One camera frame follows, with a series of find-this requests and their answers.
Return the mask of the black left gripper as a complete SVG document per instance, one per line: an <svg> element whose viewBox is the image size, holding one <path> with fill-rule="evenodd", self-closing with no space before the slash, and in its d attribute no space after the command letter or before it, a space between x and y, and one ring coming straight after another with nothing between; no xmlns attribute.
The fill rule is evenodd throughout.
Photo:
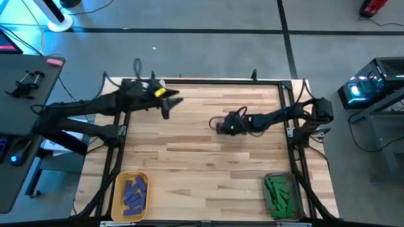
<svg viewBox="0 0 404 227"><path fill-rule="evenodd" d="M160 97L155 97L154 92L160 87L157 81L144 83L142 81L123 79L118 90L118 107L122 111L149 110L161 108L162 117L167 120L170 110L180 104L183 98L170 98L179 94L178 90L166 89Z"/></svg>

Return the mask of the clear grey plastic bin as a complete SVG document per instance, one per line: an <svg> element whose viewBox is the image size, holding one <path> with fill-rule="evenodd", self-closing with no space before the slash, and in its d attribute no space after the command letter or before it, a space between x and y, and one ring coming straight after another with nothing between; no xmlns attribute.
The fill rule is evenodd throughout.
<svg viewBox="0 0 404 227"><path fill-rule="evenodd" d="M274 183L271 183L273 190L279 191L281 197L284 199L285 206L279 205L275 201L274 197L272 197L270 195L269 191L265 187L264 179L270 178L270 177L285 177L287 179L287 182L283 183L283 184L285 184L288 187L288 189L289 189L288 194L284 193L284 192L280 192L276 187L273 186ZM300 190L298 189L297 181L292 173L290 173L290 172L267 173L263 177L261 183L262 183L262 188L263 188L264 206L266 208L266 212L269 217L271 217L270 211L286 211L287 201L290 198L292 198L293 202L294 202L293 216L291 218L285 218L285 219L274 219L274 218L273 219L276 221L299 221L300 219L302 219L304 217L304 208L302 206Z"/></svg>

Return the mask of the yellow plastic bin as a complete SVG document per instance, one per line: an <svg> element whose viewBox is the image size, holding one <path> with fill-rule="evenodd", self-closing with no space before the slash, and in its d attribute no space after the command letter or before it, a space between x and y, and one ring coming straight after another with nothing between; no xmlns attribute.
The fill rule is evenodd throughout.
<svg viewBox="0 0 404 227"><path fill-rule="evenodd" d="M136 177L142 177L143 180L147 184L145 209L139 215L123 216L124 210L129 209L129 206L124 204L124 200L125 200L124 186L125 186L126 180L131 180L132 186L137 184L135 181ZM112 220L115 222L135 223L135 222L139 222L142 219L144 219L146 216L146 213L147 213L149 184L150 184L150 181L149 181L148 175L145 172L122 172L122 173L118 174L118 176L115 180L114 196L113 196L113 201L112 201L112 206L111 206Z"/></svg>

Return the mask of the white paper sheet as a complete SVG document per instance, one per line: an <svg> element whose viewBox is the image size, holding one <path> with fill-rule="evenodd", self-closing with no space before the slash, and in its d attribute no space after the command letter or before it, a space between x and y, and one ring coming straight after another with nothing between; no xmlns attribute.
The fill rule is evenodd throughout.
<svg viewBox="0 0 404 227"><path fill-rule="evenodd" d="M59 144L56 144L50 140L45 140L43 148L46 150L51 150L51 151L70 152L69 149L67 149L64 146L61 146Z"/></svg>

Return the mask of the white tower fan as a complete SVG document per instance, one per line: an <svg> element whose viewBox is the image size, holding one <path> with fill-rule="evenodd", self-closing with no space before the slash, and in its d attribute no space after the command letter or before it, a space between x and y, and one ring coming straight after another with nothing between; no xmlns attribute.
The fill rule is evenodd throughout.
<svg viewBox="0 0 404 227"><path fill-rule="evenodd" d="M53 0L33 0L48 19L47 26L52 32L60 33L69 30L73 26L70 15L63 14Z"/></svg>

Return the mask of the black round base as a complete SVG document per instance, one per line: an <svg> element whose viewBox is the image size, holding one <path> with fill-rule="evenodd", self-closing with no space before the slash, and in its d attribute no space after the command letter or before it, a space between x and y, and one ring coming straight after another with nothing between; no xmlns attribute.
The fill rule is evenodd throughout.
<svg viewBox="0 0 404 227"><path fill-rule="evenodd" d="M59 0L61 7L69 9L81 3L81 0Z"/></svg>

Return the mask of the grey metal stand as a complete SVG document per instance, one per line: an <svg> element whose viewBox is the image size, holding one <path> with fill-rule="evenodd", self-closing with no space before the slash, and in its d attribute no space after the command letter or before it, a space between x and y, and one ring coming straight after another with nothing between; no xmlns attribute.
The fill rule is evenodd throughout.
<svg viewBox="0 0 404 227"><path fill-rule="evenodd" d="M367 153L378 154L387 169L386 173L370 178L373 184L404 183L404 107L402 110L387 110L402 100L404 87L352 114L347 120L349 126L361 121L368 123L369 137L373 140L374 148L366 149L358 143L355 145Z"/></svg>

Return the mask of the black clamp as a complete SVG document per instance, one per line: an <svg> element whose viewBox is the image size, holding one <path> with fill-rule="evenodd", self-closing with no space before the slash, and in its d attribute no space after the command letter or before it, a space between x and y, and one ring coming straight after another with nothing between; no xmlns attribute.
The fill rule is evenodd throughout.
<svg viewBox="0 0 404 227"><path fill-rule="evenodd" d="M19 81L15 81L16 89L13 92L4 91L5 94L13 98L24 98L28 100L35 99L34 96L30 95L32 90L37 90L39 88L38 80L39 78L44 78L47 75L42 71L25 71L26 75ZM29 77L33 76L35 78L33 83L24 83L24 81Z"/></svg>

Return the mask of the black computer tower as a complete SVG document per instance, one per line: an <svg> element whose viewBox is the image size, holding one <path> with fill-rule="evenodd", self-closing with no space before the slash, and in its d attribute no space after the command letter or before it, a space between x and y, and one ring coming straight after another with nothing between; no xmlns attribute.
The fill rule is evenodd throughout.
<svg viewBox="0 0 404 227"><path fill-rule="evenodd" d="M338 89L345 109L367 108L404 87L404 57L376 57Z"/></svg>

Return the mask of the black computer mouse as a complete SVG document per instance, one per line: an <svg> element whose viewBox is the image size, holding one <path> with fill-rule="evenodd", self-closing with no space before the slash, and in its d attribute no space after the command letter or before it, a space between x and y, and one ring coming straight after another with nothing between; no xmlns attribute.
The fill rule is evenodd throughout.
<svg viewBox="0 0 404 227"><path fill-rule="evenodd" d="M29 143L15 144L11 149L9 162L12 166L21 166L28 157Z"/></svg>

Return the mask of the dark screen with pink line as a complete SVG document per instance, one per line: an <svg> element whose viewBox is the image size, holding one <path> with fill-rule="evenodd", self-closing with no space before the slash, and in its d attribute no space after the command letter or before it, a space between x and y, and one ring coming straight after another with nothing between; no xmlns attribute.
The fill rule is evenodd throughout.
<svg viewBox="0 0 404 227"><path fill-rule="evenodd" d="M23 51L0 30L0 54L23 54Z"/></svg>

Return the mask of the red and black device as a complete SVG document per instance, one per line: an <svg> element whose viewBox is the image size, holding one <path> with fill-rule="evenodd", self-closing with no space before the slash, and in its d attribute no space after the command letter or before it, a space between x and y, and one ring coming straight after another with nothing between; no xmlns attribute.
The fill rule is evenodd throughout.
<svg viewBox="0 0 404 227"><path fill-rule="evenodd" d="M364 0L359 9L359 15L372 18L388 2L388 0Z"/></svg>

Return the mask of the black metal table frame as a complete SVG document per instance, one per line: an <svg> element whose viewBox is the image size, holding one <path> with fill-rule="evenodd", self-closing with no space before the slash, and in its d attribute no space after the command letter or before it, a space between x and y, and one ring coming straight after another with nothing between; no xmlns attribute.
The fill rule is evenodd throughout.
<svg viewBox="0 0 404 227"><path fill-rule="evenodd" d="M296 151L287 131L302 125L292 120L270 127L260 137L218 135L212 117L240 107L252 114L272 112L306 101L299 80L169 78L167 86L179 90L181 104L165 120L153 109L97 115L98 125L124 124L127 132L122 148L109 149L100 141L90 145L75 196L75 208L85 206L106 181L111 169L126 178L137 173L149 181L144 221L269 221L263 194L263 177L289 172L290 156L314 195L298 193L304 214L320 216L314 203L338 215L331 177L322 145Z"/></svg>

